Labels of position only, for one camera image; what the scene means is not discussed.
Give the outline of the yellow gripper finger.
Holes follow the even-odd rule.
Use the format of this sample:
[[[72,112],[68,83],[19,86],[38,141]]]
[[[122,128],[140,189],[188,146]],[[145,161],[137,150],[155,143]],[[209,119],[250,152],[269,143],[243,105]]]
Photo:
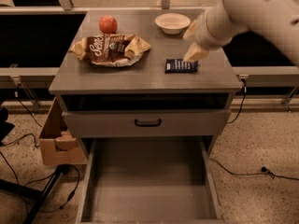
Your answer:
[[[197,20],[191,22],[188,29],[185,31],[183,35],[184,40],[194,40],[195,39],[195,32],[197,28]]]
[[[209,54],[208,50],[201,48],[196,42],[193,42],[186,54],[184,55],[183,61],[193,63],[204,59]]]

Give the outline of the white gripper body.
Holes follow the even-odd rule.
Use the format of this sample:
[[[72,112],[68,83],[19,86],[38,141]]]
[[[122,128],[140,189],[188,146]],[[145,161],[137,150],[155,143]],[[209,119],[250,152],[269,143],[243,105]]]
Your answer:
[[[198,16],[194,34],[196,43],[207,50],[219,49],[231,42],[233,24],[222,3]]]

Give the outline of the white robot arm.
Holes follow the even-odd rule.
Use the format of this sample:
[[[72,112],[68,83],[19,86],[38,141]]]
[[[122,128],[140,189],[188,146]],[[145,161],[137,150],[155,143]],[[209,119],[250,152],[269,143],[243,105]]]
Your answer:
[[[189,26],[183,38],[192,44],[184,59],[195,62],[234,36],[252,31],[299,64],[299,6],[295,0],[221,0]]]

